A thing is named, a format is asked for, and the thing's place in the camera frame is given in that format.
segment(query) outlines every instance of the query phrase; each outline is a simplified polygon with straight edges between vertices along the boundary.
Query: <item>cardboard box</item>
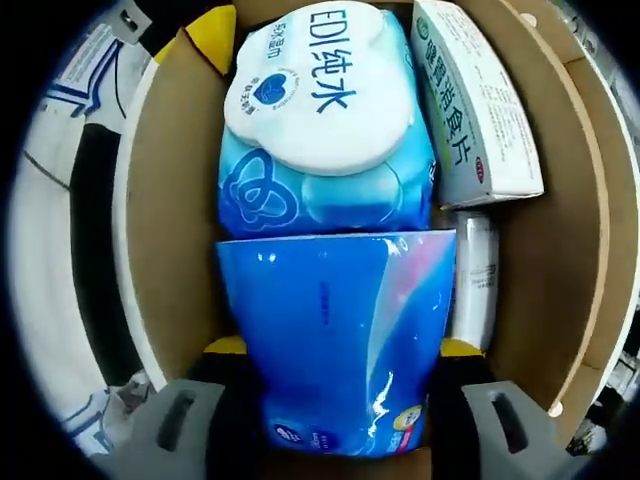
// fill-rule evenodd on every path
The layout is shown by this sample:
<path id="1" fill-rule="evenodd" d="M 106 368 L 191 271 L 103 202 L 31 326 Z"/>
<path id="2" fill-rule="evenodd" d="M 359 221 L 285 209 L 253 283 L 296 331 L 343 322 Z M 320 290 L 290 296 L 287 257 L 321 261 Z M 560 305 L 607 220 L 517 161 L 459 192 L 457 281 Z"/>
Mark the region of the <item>cardboard box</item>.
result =
<path id="1" fill-rule="evenodd" d="M 449 2 L 419 0 L 411 47 L 440 168 L 438 200 L 469 207 L 544 191 L 527 116 L 484 36 Z"/>
<path id="2" fill-rule="evenodd" d="M 245 31 L 306 3 L 234 1 Z M 540 33 L 504 0 L 457 3 L 509 72 L 531 123 L 546 186 L 541 197 L 491 212 L 501 248 L 488 358 L 499 377 L 550 408 L 583 359 L 602 302 L 610 214 L 600 150 L 576 86 Z M 410 2 L 393 8 L 399 18 L 410 18 Z M 132 331 L 145 335 L 134 338 L 143 347 L 142 361 L 145 367 L 155 363 L 161 380 L 183 375 L 231 324 L 212 255 L 213 242 L 221 238 L 214 192 L 226 85 L 189 39 L 178 35 L 142 106 L 126 190 L 114 199 L 124 205 L 114 219 L 117 260 L 132 289 L 123 303 Z M 267 476 L 278 478 L 320 471 L 303 460 L 270 462 Z M 426 450 L 371 463 L 311 461 L 318 462 L 327 475 L 348 478 L 425 478 L 430 465 Z"/>
<path id="3" fill-rule="evenodd" d="M 592 335 L 572 378 L 568 378 L 562 414 L 556 419 L 559 441 L 567 443 L 589 405 L 607 381 L 629 332 L 640 289 L 638 278 L 639 172 L 633 141 L 606 80 L 558 16 L 541 0 L 509 0 L 535 19 L 536 31 L 553 48 L 578 90 L 592 122 L 602 157 L 609 197 L 609 253 L 603 296 Z"/>

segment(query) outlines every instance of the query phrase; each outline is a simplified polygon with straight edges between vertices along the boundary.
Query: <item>blue heart logo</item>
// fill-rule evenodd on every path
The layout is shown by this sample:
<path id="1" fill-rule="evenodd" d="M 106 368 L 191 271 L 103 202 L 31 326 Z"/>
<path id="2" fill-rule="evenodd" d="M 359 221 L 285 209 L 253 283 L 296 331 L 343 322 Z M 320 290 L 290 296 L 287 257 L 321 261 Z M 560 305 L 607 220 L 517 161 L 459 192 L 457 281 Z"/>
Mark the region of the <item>blue heart logo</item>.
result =
<path id="1" fill-rule="evenodd" d="M 253 96 L 263 105 L 273 105 L 279 102 L 285 95 L 284 82 L 287 77 L 282 73 L 269 75 L 253 92 Z"/>

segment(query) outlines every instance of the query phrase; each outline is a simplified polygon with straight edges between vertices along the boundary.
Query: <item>blue plastic packaging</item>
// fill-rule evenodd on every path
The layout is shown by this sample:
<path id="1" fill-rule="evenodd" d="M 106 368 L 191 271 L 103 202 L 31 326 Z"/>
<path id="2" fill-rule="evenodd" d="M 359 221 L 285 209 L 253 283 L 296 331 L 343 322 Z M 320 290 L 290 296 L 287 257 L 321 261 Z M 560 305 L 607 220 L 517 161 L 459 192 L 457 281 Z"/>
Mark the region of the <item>blue plastic packaging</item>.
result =
<path id="1" fill-rule="evenodd" d="M 276 25 L 280 29 L 278 33 L 284 32 L 285 35 L 280 58 L 286 57 L 286 48 L 307 48 L 306 45 L 296 45 L 293 39 L 287 40 L 286 35 L 292 30 L 287 28 L 287 18 L 283 17 Z M 386 160 L 368 170 L 344 176 L 320 176 L 289 168 L 264 148 L 244 143 L 225 127 L 218 177 L 218 213 L 221 223 L 233 238 L 345 231 L 384 232 L 428 227 L 435 171 L 433 148 L 417 102 L 407 40 L 392 13 L 383 11 L 383 18 L 386 29 L 376 41 L 376 48 L 401 64 L 400 70 L 404 72 L 412 94 L 413 123 L 399 145 Z M 315 51 L 309 52 L 309 58 L 312 58 L 312 53 L 319 55 Z M 295 74 L 299 78 L 308 73 L 300 71 L 286 75 Z M 246 88 L 251 91 L 262 87 L 261 84 L 256 85 L 249 83 Z M 254 96 L 247 95 L 251 101 L 255 100 Z M 341 115 L 347 111 L 327 109 L 328 113 L 323 114 Z M 376 121 L 384 119 L 361 119 L 363 125 Z M 318 136 L 322 135 L 323 132 L 318 131 Z"/>
<path id="2" fill-rule="evenodd" d="M 232 241 L 217 251 L 266 383 L 273 444 L 366 457 L 419 445 L 454 231 Z"/>

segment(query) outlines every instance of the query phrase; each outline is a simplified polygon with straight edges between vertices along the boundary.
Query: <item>blue stripe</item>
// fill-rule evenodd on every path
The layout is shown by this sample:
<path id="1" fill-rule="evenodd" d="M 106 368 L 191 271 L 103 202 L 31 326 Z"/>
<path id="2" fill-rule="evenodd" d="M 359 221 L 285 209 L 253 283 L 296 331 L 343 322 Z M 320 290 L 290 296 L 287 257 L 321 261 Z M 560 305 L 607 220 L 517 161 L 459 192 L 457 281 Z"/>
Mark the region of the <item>blue stripe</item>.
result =
<path id="1" fill-rule="evenodd" d="M 94 423 L 98 423 L 101 418 L 102 418 L 102 412 L 96 412 L 92 417 L 89 417 L 87 420 L 85 420 L 83 423 L 81 423 L 78 427 L 76 427 L 73 430 L 71 430 L 69 432 L 69 435 L 72 438 L 77 437 L 82 432 L 87 430 L 90 426 L 92 426 Z"/>
<path id="2" fill-rule="evenodd" d="M 78 105 L 78 108 L 76 108 L 73 112 L 71 112 L 71 118 L 79 117 L 83 110 L 84 110 L 84 105 Z"/>
<path id="3" fill-rule="evenodd" d="M 105 404 L 104 410 L 102 411 L 102 416 L 100 417 L 100 426 L 99 426 L 100 431 L 96 432 L 93 435 L 93 438 L 95 438 L 109 453 L 113 452 L 114 446 L 113 446 L 113 443 L 111 443 L 111 440 L 107 436 L 106 432 L 104 431 L 104 414 L 107 413 L 107 408 L 109 407 L 110 401 L 111 401 L 111 395 L 107 397 L 107 403 Z"/>
<path id="4" fill-rule="evenodd" d="M 95 79 L 95 84 L 90 87 L 92 89 L 92 92 L 91 92 L 92 104 L 89 107 L 87 107 L 87 110 L 85 111 L 85 115 L 89 116 L 92 112 L 100 108 L 100 105 L 102 105 L 100 103 L 100 97 L 98 95 L 100 92 L 100 84 L 102 83 L 102 79 L 104 78 L 104 76 L 107 74 L 107 70 L 109 70 L 109 65 L 111 65 L 113 60 L 116 58 L 116 55 L 118 55 L 121 48 L 122 48 L 122 42 L 118 40 L 116 43 L 116 48 L 111 53 L 111 56 L 106 60 L 104 64 L 104 68 L 100 70 L 100 72 L 98 73 L 98 77 Z"/>
<path id="5" fill-rule="evenodd" d="M 60 100 L 61 102 L 65 102 L 65 103 L 70 103 L 71 105 L 80 105 L 80 106 L 84 106 L 84 103 L 78 101 L 78 100 L 73 100 L 71 98 L 66 98 L 66 97 L 56 97 L 55 95 L 52 95 L 50 93 L 45 93 L 44 95 L 47 98 L 52 98 L 54 100 Z"/>
<path id="6" fill-rule="evenodd" d="M 84 412 L 85 410 L 87 410 L 87 408 L 89 408 L 89 405 L 91 405 L 91 401 L 93 400 L 93 394 L 89 395 L 89 401 L 87 402 L 87 404 L 82 407 L 80 410 L 78 410 L 75 413 L 72 413 L 70 416 L 68 416 L 67 418 L 65 418 L 64 420 L 62 420 L 60 423 L 67 423 L 70 420 L 73 420 L 74 418 L 76 418 L 78 415 L 80 415 L 82 412 Z"/>
<path id="7" fill-rule="evenodd" d="M 102 58 L 98 61 L 98 65 L 93 69 L 91 75 L 89 76 L 89 85 L 87 86 L 88 90 L 86 92 L 82 90 L 76 90 L 75 88 L 67 87 L 64 85 L 60 85 L 54 83 L 51 85 L 51 90 L 66 93 L 67 95 L 73 95 L 76 97 L 80 97 L 84 100 L 88 100 L 91 96 L 91 88 L 93 83 L 96 81 L 96 76 L 98 76 L 98 82 L 102 77 L 104 77 L 105 71 L 109 67 L 111 60 L 113 59 L 113 52 L 117 51 L 122 46 L 122 42 L 120 40 L 114 40 L 113 43 L 107 48 L 107 51 L 104 53 Z"/>

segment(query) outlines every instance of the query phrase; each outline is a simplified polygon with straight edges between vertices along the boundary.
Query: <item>blue tissue pack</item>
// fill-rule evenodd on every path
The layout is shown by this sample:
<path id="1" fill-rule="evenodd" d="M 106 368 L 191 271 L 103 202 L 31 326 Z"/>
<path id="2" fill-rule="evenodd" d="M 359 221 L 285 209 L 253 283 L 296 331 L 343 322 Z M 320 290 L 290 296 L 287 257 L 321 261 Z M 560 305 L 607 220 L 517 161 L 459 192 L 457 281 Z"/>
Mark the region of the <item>blue tissue pack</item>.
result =
<path id="1" fill-rule="evenodd" d="M 349 5 L 341 9 L 340 4 Z M 384 57 L 387 62 L 384 65 L 390 66 L 380 67 L 382 72 L 397 72 L 398 77 L 397 81 L 382 83 L 377 91 L 371 91 L 373 77 L 367 76 L 366 72 L 359 76 L 356 70 L 359 66 L 364 68 L 369 57 L 376 57 L 368 54 L 365 58 L 362 53 L 365 47 L 356 42 L 356 18 L 364 17 L 356 17 L 350 9 L 365 8 L 374 10 L 382 25 L 380 33 L 370 41 L 370 48 Z M 296 21 L 311 22 L 309 28 L 303 25 L 304 31 L 309 32 L 304 43 L 302 40 L 296 42 L 292 36 L 294 31 L 303 28 L 296 30 L 293 25 Z M 244 62 L 251 65 L 261 62 L 255 67 L 257 73 L 251 70 L 251 65 L 242 69 L 241 59 L 251 52 L 254 55 L 263 52 L 259 48 L 261 44 L 248 48 L 251 52 L 241 50 L 239 73 L 225 101 L 226 125 L 220 153 L 217 203 L 220 222 L 231 236 L 249 239 L 428 228 L 436 164 L 418 106 L 411 53 L 394 15 L 358 2 L 330 2 L 330 5 L 311 5 L 292 12 L 264 29 L 254 34 L 256 42 L 264 37 L 265 44 L 282 42 L 282 45 L 277 49 L 265 47 L 263 57 L 251 57 Z M 332 32 L 343 33 L 332 35 Z M 303 60 L 297 60 L 296 55 L 303 54 Z M 342 63 L 335 63 L 340 55 Z M 324 64 L 307 66 L 304 63 L 317 61 L 324 61 Z M 320 88 L 318 85 L 326 87 L 325 93 L 313 90 Z M 327 89 L 327 85 L 343 90 L 348 85 L 350 90 L 335 93 Z M 308 95 L 303 91 L 307 87 Z M 331 97 L 347 93 L 349 96 Z M 395 97 L 390 97 L 385 101 L 396 106 L 387 108 L 380 118 L 371 118 L 375 114 L 369 110 L 378 101 L 376 95 L 385 93 L 393 93 L 403 101 L 394 103 Z M 404 104 L 408 120 L 404 120 L 401 129 L 396 129 L 398 138 L 389 140 L 390 154 L 385 153 L 383 158 L 354 160 L 359 162 L 360 169 L 350 165 L 348 168 L 356 170 L 353 173 L 336 173 L 337 170 L 332 171 L 332 167 L 327 166 L 342 154 L 349 163 L 353 156 L 366 150 L 368 144 L 375 144 L 375 148 L 371 147 L 374 153 L 386 152 L 386 140 L 381 137 L 396 127 L 400 120 L 396 122 L 391 117 L 402 110 Z M 384 128 L 385 122 L 389 122 L 389 129 Z M 353 133 L 347 135 L 345 129 L 349 128 Z M 381 133 L 376 133 L 376 128 L 381 129 Z M 377 141 L 381 142 L 380 148 L 376 146 Z M 284 153 L 279 157 L 278 151 Z M 317 168 L 304 163 L 307 160 Z"/>
<path id="2" fill-rule="evenodd" d="M 419 446 L 455 243 L 447 230 L 217 244 L 272 444 L 362 457 Z"/>

